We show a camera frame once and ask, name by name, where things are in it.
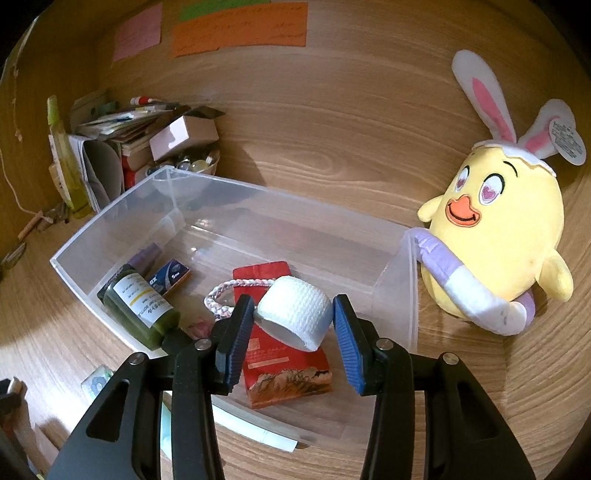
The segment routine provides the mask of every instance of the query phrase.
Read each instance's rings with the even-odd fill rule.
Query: stack of papers
[[[129,112],[105,115],[97,120],[80,124],[76,133],[94,140],[107,140],[113,137],[124,137],[147,127],[156,118],[171,110],[133,110]]]

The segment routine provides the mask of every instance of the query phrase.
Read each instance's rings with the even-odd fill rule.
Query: small blue box
[[[156,272],[150,280],[150,285],[164,297],[190,273],[191,271],[181,262],[172,259]]]

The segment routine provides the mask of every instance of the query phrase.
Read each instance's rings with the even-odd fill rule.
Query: bunny ears
[[[472,51],[460,50],[453,57],[452,70],[470,103],[492,134],[492,141],[477,145],[502,147],[507,150],[505,153],[508,156],[521,158],[532,165],[540,165],[554,174],[550,166],[541,159],[558,153],[549,133],[552,120],[559,119],[574,129],[574,115],[569,106],[562,100],[549,100],[540,109],[527,133],[517,140],[501,86],[486,62]]]

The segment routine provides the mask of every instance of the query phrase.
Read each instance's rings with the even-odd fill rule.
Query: clear plastic storage box
[[[135,351],[149,352],[110,317],[96,297],[134,254],[156,242],[191,276],[167,299],[181,324],[211,315],[204,296],[236,267],[285,260],[293,275],[332,298],[349,296],[359,317],[410,351],[417,343],[417,268],[406,227],[341,207],[167,167],[134,187],[78,231],[51,263],[89,310]],[[243,382],[214,404],[263,429],[338,450],[367,445],[375,397],[346,380],[334,331],[322,347],[332,393],[251,410]]]

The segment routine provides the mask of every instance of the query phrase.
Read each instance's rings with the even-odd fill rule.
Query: green sticky note
[[[201,0],[185,7],[181,11],[180,21],[186,22],[192,18],[214,14],[221,10],[237,7],[249,7],[251,5],[270,4],[271,0]]]

